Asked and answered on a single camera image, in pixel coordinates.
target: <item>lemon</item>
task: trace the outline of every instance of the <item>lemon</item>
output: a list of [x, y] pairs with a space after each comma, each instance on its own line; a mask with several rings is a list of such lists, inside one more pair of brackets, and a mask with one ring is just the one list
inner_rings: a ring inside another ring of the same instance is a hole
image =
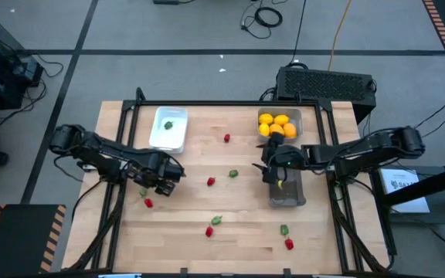
[[290, 122], [290, 118], [286, 115], [279, 115], [274, 119], [275, 124], [279, 124], [280, 126], [284, 126], [285, 124]]
[[279, 124], [271, 124], [269, 127], [269, 132], [272, 134], [273, 132], [280, 133], [284, 135], [283, 128]]
[[271, 114], [262, 114], [259, 116], [259, 124], [272, 124], [274, 121]]
[[297, 128], [294, 124], [285, 124], [283, 130], [286, 138], [295, 138], [297, 136]]
[[269, 125], [268, 124], [261, 124], [259, 126], [259, 132], [263, 136], [269, 136]]

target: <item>wooden table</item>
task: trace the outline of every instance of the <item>wooden table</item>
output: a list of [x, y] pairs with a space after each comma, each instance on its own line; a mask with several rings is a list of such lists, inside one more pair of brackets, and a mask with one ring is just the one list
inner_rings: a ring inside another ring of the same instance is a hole
[[[103, 102], [96, 132], [114, 140], [122, 102]], [[135, 148], [148, 147], [155, 111], [141, 107]], [[139, 185], [129, 181], [117, 243], [115, 272], [179, 273], [341, 273], [333, 217], [325, 177], [302, 171], [307, 203], [296, 208], [271, 208], [268, 189], [260, 171], [261, 149], [256, 136], [259, 107], [186, 107], [189, 127], [183, 154], [175, 157], [185, 167], [186, 178], [171, 197], [149, 192], [154, 208], [147, 208]], [[304, 135], [294, 145], [319, 144], [313, 107], [297, 107], [303, 116]], [[358, 138], [358, 128], [350, 103], [333, 103], [340, 142]], [[322, 114], [324, 122], [327, 116]], [[130, 118], [125, 128], [126, 143]], [[223, 142], [231, 134], [231, 142]], [[228, 172], [237, 169], [237, 178]], [[216, 184], [206, 185], [216, 177]], [[85, 174], [81, 193], [97, 181], [97, 174]], [[358, 179], [369, 184], [368, 175]], [[91, 192], [78, 207], [71, 229], [63, 267], [73, 264], [97, 233], [106, 186]], [[379, 217], [373, 197], [364, 188], [350, 185], [352, 208], [358, 235], [378, 261], [389, 264]], [[211, 238], [205, 230], [211, 218], [223, 215]], [[287, 250], [280, 235], [288, 224], [294, 249]], [[105, 264], [108, 239], [101, 264]], [[351, 242], [345, 234], [348, 264], [354, 269]]]

